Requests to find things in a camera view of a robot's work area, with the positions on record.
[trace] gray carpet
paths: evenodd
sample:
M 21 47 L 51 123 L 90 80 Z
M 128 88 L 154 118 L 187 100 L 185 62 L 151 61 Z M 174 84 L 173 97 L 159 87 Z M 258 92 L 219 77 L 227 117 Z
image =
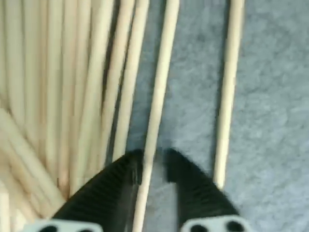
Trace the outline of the gray carpet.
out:
M 164 3 L 151 0 L 128 149 L 144 147 Z M 309 231 L 309 2 L 248 0 L 225 191 L 256 231 Z M 182 0 L 158 147 L 212 171 L 225 0 Z M 175 231 L 156 165 L 145 232 Z

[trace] wooden stick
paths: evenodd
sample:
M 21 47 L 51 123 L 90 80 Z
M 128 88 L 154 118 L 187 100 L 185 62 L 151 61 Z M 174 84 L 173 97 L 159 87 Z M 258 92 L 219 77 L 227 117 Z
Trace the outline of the wooden stick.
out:
M 24 1 L 26 135 L 36 153 L 40 144 L 40 1 Z
M 7 136 L 18 155 L 18 158 L 15 158 L 14 160 L 16 162 L 23 162 L 26 165 L 31 175 L 36 177 L 37 183 L 44 191 L 46 197 L 53 203 L 53 206 L 60 207 L 64 203 L 60 191 L 40 163 L 29 143 L 20 133 L 20 130 L 14 123 L 12 117 L 2 108 L 0 108 L 0 130 Z
M 214 182 L 219 189 L 225 184 L 230 125 L 236 84 L 237 62 L 241 40 L 244 0 L 231 0 L 225 51 L 225 70 L 222 85 L 221 107 L 218 119 Z
M 6 49 L 9 105 L 22 133 L 25 127 L 25 68 L 23 48 L 22 1 L 6 0 Z
M 112 156 L 113 160 L 120 158 L 126 151 L 126 140 L 130 125 L 134 89 L 140 63 L 140 52 L 145 33 L 148 8 L 149 0 L 137 0 L 121 90 L 117 130 Z
M 90 157 L 88 160 L 88 167 L 85 174 L 85 183 L 91 179 L 95 174 L 98 173 L 98 164 L 101 160 L 100 157 L 102 154 L 100 153 L 100 136 L 101 136 L 101 115 L 100 115 L 100 105 L 98 105 L 98 114 L 95 119 L 95 123 L 93 125 L 93 135 L 91 141 L 90 148 Z
M 63 32 L 63 65 L 62 65 L 62 120 L 59 154 L 58 185 L 63 196 L 69 196 L 69 173 L 71 152 L 71 122 L 73 119 L 76 32 L 77 32 L 77 1 L 65 0 L 64 32 Z
M 11 232 L 10 197 L 5 185 L 0 181 L 0 231 Z
M 5 15 L 4 0 L 0 0 L 0 98 L 3 104 L 8 104 L 8 80 L 6 77 L 6 48 L 5 48 Z
M 99 16 L 99 9 L 102 4 L 102 0 L 91 0 L 91 31 L 90 31 L 90 39 L 91 44 L 93 44 L 93 39 L 95 37 L 95 32 L 97 30 L 96 22 L 97 17 Z
M 84 92 L 88 70 L 88 45 L 90 35 L 91 1 L 78 1 L 78 35 L 76 54 L 76 76 L 74 93 L 74 117 L 73 117 L 73 154 L 77 152 L 77 144 L 80 132 L 80 123 L 83 113 Z
M 123 65 L 124 65 L 125 58 L 126 58 L 126 47 L 127 47 L 127 41 L 128 41 L 129 33 L 130 33 L 130 26 L 131 26 L 132 14 L 134 10 L 134 3 L 135 3 L 135 0 L 122 0 L 120 3 L 120 10 L 119 10 L 119 15 L 117 19 L 117 27 L 116 27 L 116 32 L 114 35 L 113 46 L 112 46 L 110 68 L 109 68 L 109 72 L 107 76 L 107 87 L 106 87 L 105 98 L 104 98 L 103 109 L 102 109 L 102 124 L 101 124 L 102 125 L 102 130 L 101 130 L 102 135 L 101 135 L 100 157 L 98 161 L 98 165 L 99 165 L 98 171 L 100 171 L 102 167 L 104 167 L 104 162 L 106 159 L 106 153 L 107 153 L 109 139 L 111 135 L 113 117 L 115 113 L 116 101 L 117 101 L 117 96 L 118 96 L 119 83 L 120 83 Z M 140 39 L 137 41 L 137 43 L 140 42 L 140 47 L 142 44 L 142 38 L 144 34 L 143 30 L 146 24 L 147 13 L 144 14 L 143 16 L 144 18 L 141 19 L 142 21 L 140 21 L 138 25 L 141 28 L 139 32 Z
M 39 218 L 39 215 L 32 208 L 31 204 L 28 202 L 28 199 L 22 190 L 19 183 L 14 179 L 14 177 L 5 170 L 3 167 L 0 170 L 0 178 L 5 184 L 10 198 L 16 204 L 16 206 L 21 210 L 24 216 L 29 220 L 34 222 L 34 220 Z
M 143 228 L 151 172 L 156 151 L 156 142 L 159 133 L 159 126 L 164 104 L 164 95 L 169 74 L 169 63 L 171 59 L 173 41 L 177 25 L 179 5 L 179 0 L 167 0 L 158 65 L 155 75 L 154 95 L 146 137 L 142 184 L 139 188 L 134 214 L 134 232 L 142 232 Z
M 46 167 L 54 183 L 58 177 L 58 152 L 61 109 L 62 0 L 48 1 L 48 64 Z
M 41 118 L 40 118 L 40 150 L 39 158 L 46 165 L 45 142 L 46 142 L 46 119 L 47 119 L 47 37 L 48 37 L 48 1 L 41 3 Z
M 94 119 L 96 117 L 96 104 L 102 95 L 102 76 L 105 55 L 110 34 L 114 0 L 103 0 L 96 21 L 97 32 L 91 48 L 88 79 L 85 91 L 84 113 L 81 121 L 81 131 L 78 141 L 78 151 L 73 165 L 73 178 L 71 193 L 75 193 L 84 183 L 85 170 L 88 163 L 88 151 Z

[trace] wooden rod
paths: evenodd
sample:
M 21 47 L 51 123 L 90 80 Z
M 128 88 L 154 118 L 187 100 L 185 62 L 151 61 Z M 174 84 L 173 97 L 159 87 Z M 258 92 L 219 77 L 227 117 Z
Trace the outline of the wooden rod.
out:
M 38 154 L 40 142 L 40 0 L 24 1 L 26 136 Z
M 151 172 L 153 169 L 156 143 L 158 139 L 159 126 L 164 104 L 164 96 L 169 74 L 169 63 L 171 59 L 175 30 L 178 19 L 179 5 L 179 0 L 167 0 L 159 50 L 158 65 L 155 75 L 154 95 L 151 105 L 149 125 L 146 137 L 142 184 L 138 191 L 134 214 L 134 232 L 142 232 L 143 228 Z
M 126 140 L 129 131 L 134 89 L 140 63 L 140 53 L 147 22 L 149 0 L 137 0 L 132 23 L 132 32 L 128 46 L 124 81 L 117 120 L 117 130 L 112 159 L 116 160 L 126 151 Z
M 7 79 L 12 116 L 25 132 L 25 64 L 21 0 L 5 0 Z
M 6 76 L 6 43 L 5 43 L 4 0 L 0 0 L 0 98 L 8 104 L 8 79 Z
M 78 1 L 78 28 L 76 51 L 76 76 L 74 91 L 74 116 L 73 116 L 73 154 L 76 154 L 80 132 L 80 123 L 84 106 L 84 93 L 88 71 L 89 36 L 91 22 L 91 1 Z
M 69 196 L 70 153 L 72 151 L 71 129 L 74 105 L 77 1 L 64 1 L 63 48 L 62 48 L 62 116 L 58 186 L 65 197 Z
M 41 4 L 41 87 L 40 87 L 40 149 L 39 157 L 43 165 L 46 165 L 46 120 L 47 120 L 47 37 L 48 37 L 48 1 L 40 1 Z
M 116 101 L 118 96 L 118 89 L 121 79 L 121 74 L 126 58 L 126 47 L 127 41 L 130 33 L 131 20 L 134 10 L 135 0 L 121 0 L 120 10 L 117 19 L 117 27 L 114 35 L 114 41 L 112 46 L 112 55 L 110 61 L 110 68 L 107 76 L 107 87 L 105 91 L 105 98 L 102 109 L 102 129 L 101 129 L 101 148 L 100 148 L 100 157 L 98 161 L 98 171 L 104 167 L 104 162 L 106 158 L 106 153 L 109 145 L 110 135 L 112 131 L 113 117 L 115 113 Z M 138 31 L 139 39 L 136 42 L 139 42 L 141 47 L 142 38 L 144 34 L 144 28 L 146 23 L 147 14 L 143 15 L 143 19 L 137 18 L 139 21 L 140 30 Z M 136 24 L 133 25 L 134 33 L 137 34 Z M 128 65 L 132 64 L 132 51 L 130 51 L 130 61 L 128 60 Z
M 102 95 L 102 76 L 105 55 L 110 35 L 114 0 L 102 0 L 96 20 L 96 33 L 91 46 L 87 84 L 85 91 L 84 110 L 81 120 L 78 150 L 73 165 L 71 179 L 71 194 L 75 193 L 84 183 L 88 164 L 89 149 L 93 124 L 96 117 L 96 107 Z
M 46 168 L 58 177 L 61 110 L 61 47 L 63 0 L 48 1 Z
M 214 182 L 219 189 L 225 184 L 225 170 L 236 84 L 237 62 L 243 26 L 245 0 L 231 0 L 225 50 L 221 106 L 218 119 Z

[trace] pile of wooden sticks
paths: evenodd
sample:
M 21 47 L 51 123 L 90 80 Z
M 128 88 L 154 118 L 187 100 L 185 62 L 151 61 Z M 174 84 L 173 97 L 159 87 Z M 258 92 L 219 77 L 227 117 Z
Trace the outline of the pile of wooden sticks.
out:
M 104 167 L 122 76 L 113 160 L 125 153 L 149 0 L 120 0 L 102 94 L 114 5 L 114 0 L 0 0 L 1 232 L 50 217 Z M 135 232 L 143 226 L 179 6 L 180 0 L 167 0 Z M 220 188 L 243 7 L 244 0 L 231 0 L 215 166 Z

